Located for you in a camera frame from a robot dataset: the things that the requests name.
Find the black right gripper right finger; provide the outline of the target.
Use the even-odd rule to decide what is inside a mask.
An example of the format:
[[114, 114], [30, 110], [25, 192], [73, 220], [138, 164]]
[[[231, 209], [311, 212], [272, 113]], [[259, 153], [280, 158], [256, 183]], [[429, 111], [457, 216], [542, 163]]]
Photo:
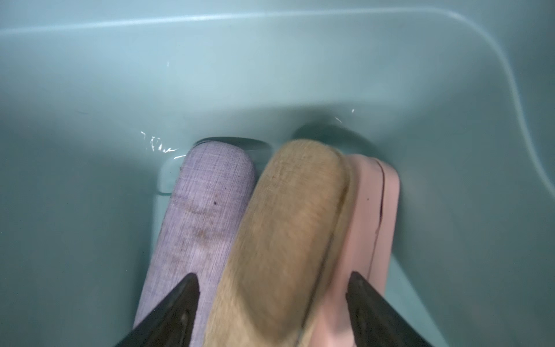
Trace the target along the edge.
[[357, 347], [431, 347], [358, 272], [352, 272], [346, 292]]

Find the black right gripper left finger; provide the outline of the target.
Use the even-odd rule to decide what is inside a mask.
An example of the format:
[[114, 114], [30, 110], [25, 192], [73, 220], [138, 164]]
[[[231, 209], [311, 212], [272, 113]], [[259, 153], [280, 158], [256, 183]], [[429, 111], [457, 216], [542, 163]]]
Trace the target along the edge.
[[188, 347], [199, 295], [197, 275], [187, 274], [116, 347]]

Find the small pink hard glasses case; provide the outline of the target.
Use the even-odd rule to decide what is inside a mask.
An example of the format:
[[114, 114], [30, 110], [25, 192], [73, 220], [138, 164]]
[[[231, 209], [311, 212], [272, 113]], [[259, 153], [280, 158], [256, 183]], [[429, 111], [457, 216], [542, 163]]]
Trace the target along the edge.
[[317, 311], [309, 346], [354, 346], [345, 298], [352, 272], [385, 294], [393, 246], [400, 179], [376, 158], [347, 156], [357, 180], [356, 199], [335, 273]]

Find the lilac fabric glasses case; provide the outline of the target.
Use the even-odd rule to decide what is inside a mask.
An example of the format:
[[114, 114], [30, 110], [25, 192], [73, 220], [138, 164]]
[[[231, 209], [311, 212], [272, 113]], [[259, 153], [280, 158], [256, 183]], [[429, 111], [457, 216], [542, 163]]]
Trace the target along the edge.
[[189, 273], [199, 281], [191, 346], [201, 346], [223, 269], [256, 183], [235, 145], [205, 141], [187, 153], [164, 215], [140, 296], [139, 325]]

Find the tan fabric glasses case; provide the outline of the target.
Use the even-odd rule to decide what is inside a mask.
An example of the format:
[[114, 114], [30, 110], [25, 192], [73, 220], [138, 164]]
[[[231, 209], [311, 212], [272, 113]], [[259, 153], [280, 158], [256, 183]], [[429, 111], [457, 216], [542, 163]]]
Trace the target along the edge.
[[242, 218], [205, 346], [306, 346], [356, 193], [346, 157], [294, 140], [274, 154]]

